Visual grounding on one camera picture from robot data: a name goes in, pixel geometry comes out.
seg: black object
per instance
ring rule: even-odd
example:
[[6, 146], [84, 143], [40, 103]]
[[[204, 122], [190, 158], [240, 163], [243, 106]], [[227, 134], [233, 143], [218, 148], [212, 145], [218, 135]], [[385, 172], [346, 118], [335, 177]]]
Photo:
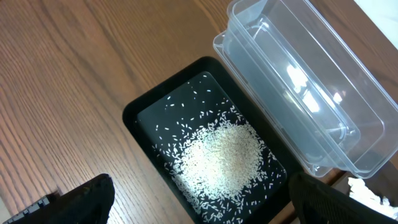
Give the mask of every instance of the black object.
[[[219, 61], [211, 57], [203, 57], [197, 60], [193, 64], [189, 65], [187, 68], [184, 68], [181, 72], [178, 72], [157, 87], [151, 89], [144, 95], [129, 103], [123, 112], [124, 124], [130, 131], [130, 133], [134, 136], [147, 157], [151, 160], [155, 168], [158, 170], [159, 174], [166, 181], [172, 192], [176, 195], [180, 203], [186, 209], [188, 214], [197, 223], [202, 222], [201, 216], [195, 213], [192, 206], [185, 200], [185, 197], [182, 195], [181, 191], [179, 191], [179, 189], [171, 179], [168, 171], [165, 170], [164, 163], [167, 162], [165, 157], [157, 157], [157, 153], [155, 153], [152, 148], [152, 146], [156, 144], [154, 139], [160, 139], [161, 135], [158, 133], [160, 131], [164, 131], [163, 127], [165, 125], [162, 125], [162, 128], [160, 128], [161, 124], [152, 122], [150, 118], [163, 116], [163, 113], [165, 113], [164, 111], [170, 109], [170, 104], [168, 105], [168, 107], [165, 106], [165, 102], [167, 101], [167, 98], [165, 98], [165, 96], [168, 96], [172, 91], [179, 88], [190, 88], [189, 86], [187, 86], [187, 84], [191, 85], [192, 91], [194, 91], [194, 88], [199, 88], [197, 83], [187, 83], [190, 82], [190, 80], [200, 82], [200, 80], [195, 80], [196, 78], [194, 78], [199, 74], [210, 74], [214, 78], [215, 82], [221, 87], [221, 90], [217, 91], [223, 91], [225, 93], [225, 95], [219, 94], [216, 97], [223, 98], [226, 96], [226, 98], [229, 98], [236, 105], [237, 109], [240, 110], [241, 114], [256, 130], [261, 139], [264, 140], [264, 142], [275, 155], [280, 164], [282, 164], [283, 168], [286, 171], [286, 175], [284, 175], [286, 179], [288, 179], [293, 173], [302, 170], [301, 166], [295, 160], [295, 158], [282, 142], [280, 137], [276, 135], [272, 126], [268, 123], [268, 121], [264, 119], [263, 113], [251, 103], [251, 100], [249, 100], [246, 95], [241, 91], [241, 89], [237, 86], [237, 84], [230, 77], [229, 73], [224, 69], [224, 67], [219, 63]], [[215, 87], [214, 84], [211, 83], [207, 83], [207, 85]], [[173, 94], [171, 97], [179, 97], [179, 100], [173, 102], [174, 107], [182, 107], [180, 103], [176, 102], [179, 102], [181, 100], [187, 102], [186, 98], [191, 98], [190, 101], [198, 100], [200, 102], [204, 100], [203, 98], [194, 99], [193, 97], [195, 96], [191, 92], [189, 93], [189, 95], [185, 94], [184, 92], [180, 92], [178, 94]], [[157, 105], [150, 110], [147, 109], [151, 105], [156, 104], [159, 100], [163, 101], [161, 105]], [[206, 98], [205, 101], [206, 100], [214, 101], [211, 104], [205, 103], [206, 105], [214, 106], [216, 102], [221, 103], [220, 101], [217, 101], [217, 99]], [[192, 105], [185, 105], [184, 108], [197, 106], [197, 103], [193, 103]], [[178, 110], [172, 111], [172, 113], [170, 113], [170, 119], [164, 120], [164, 123], [170, 123], [170, 125], [171, 123], [175, 124], [176, 121], [179, 121], [180, 123], [182, 122], [183, 124], [189, 123], [188, 121], [190, 121], [191, 112], [188, 112], [190, 114], [189, 116], [185, 116], [185, 113], [185, 111], [183, 113]], [[198, 115], [199, 114], [197, 114], [194, 121], [199, 120]], [[195, 123], [192, 127], [196, 129], [198, 125], [200, 125], [200, 123]], [[268, 199], [260, 207], [252, 210], [252, 214], [248, 215], [244, 222], [264, 223], [270, 221], [290, 202], [288, 192], [289, 190], [287, 182], [281, 182], [279, 188], [275, 188], [275, 192], [273, 192], [272, 195], [268, 195]]]
[[290, 178], [289, 192], [301, 224], [398, 223], [304, 173]]
[[62, 195], [50, 194], [3, 224], [106, 224], [114, 202], [108, 174], [101, 174]]

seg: rectangular black tray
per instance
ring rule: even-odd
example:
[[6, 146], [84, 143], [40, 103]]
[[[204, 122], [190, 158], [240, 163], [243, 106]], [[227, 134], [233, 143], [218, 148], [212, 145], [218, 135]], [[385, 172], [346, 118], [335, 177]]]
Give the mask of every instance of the rectangular black tray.
[[240, 110], [241, 114], [256, 130], [261, 139], [264, 140], [268, 148], [286, 171], [287, 181], [283, 182], [272, 195], [268, 195], [268, 199], [260, 207], [257, 207], [256, 210], [253, 210], [252, 214], [244, 220], [244, 223], [267, 223], [290, 202], [288, 190], [289, 177], [296, 172], [302, 171], [302, 168], [280, 137], [275, 133], [271, 124], [269, 124], [265, 119], [263, 113], [258, 109], [258, 107], [251, 103], [251, 100], [246, 97], [219, 61], [211, 57], [200, 58], [157, 87], [135, 99], [124, 109], [124, 124], [158, 170], [159, 174], [166, 181], [167, 185], [178, 198], [180, 203], [186, 209], [188, 214], [192, 217], [193, 221], [195, 223], [201, 223], [201, 216], [195, 213], [192, 206], [185, 200], [185, 197], [171, 179], [169, 172], [165, 170], [164, 163], [168, 161], [163, 157], [157, 156], [157, 153], [155, 153], [152, 148], [153, 142], [145, 134], [147, 131], [144, 131], [143, 127], [136, 121], [137, 115], [141, 111], [144, 111], [146, 108], [168, 95], [171, 91], [204, 72], [211, 74], [211, 76], [216, 80], [225, 94], [229, 99], [231, 99], [234, 105]]

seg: brown wooden surface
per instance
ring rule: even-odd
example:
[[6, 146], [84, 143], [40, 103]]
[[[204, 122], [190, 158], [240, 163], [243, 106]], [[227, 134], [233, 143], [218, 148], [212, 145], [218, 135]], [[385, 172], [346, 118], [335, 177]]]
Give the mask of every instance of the brown wooden surface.
[[[312, 1], [397, 101], [398, 51], [352, 0]], [[192, 222], [121, 114], [197, 58], [216, 56], [228, 3], [0, 1], [0, 195], [9, 211], [106, 172], [116, 189], [109, 223]]]

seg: transparent plastic box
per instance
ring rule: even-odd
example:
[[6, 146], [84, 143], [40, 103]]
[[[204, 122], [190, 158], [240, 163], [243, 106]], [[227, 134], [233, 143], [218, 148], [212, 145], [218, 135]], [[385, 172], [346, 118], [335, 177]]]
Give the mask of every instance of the transparent plastic box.
[[369, 178], [397, 151], [398, 106], [306, 0], [238, 0], [214, 48], [316, 177]]

